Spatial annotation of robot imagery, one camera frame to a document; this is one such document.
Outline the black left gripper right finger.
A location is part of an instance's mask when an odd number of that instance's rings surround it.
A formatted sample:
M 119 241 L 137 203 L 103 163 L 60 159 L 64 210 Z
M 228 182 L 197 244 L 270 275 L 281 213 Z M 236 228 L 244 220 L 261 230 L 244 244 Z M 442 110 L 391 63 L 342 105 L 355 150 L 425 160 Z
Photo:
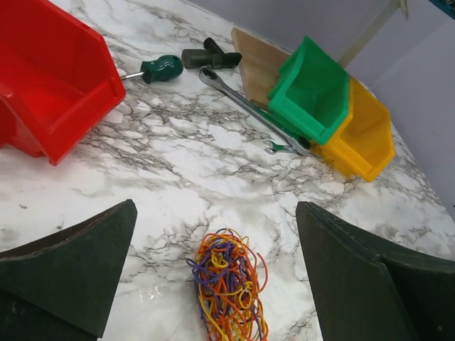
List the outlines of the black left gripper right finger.
M 453 340 L 454 262 L 352 225 L 313 202 L 296 222 L 324 340 Z

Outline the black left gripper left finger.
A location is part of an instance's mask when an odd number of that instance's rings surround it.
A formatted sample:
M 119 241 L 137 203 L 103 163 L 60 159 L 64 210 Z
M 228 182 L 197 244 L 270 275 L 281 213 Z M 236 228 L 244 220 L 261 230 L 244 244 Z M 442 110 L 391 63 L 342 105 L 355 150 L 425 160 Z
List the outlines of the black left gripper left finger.
M 1 253 L 2 340 L 98 340 L 137 220 L 125 200 Z

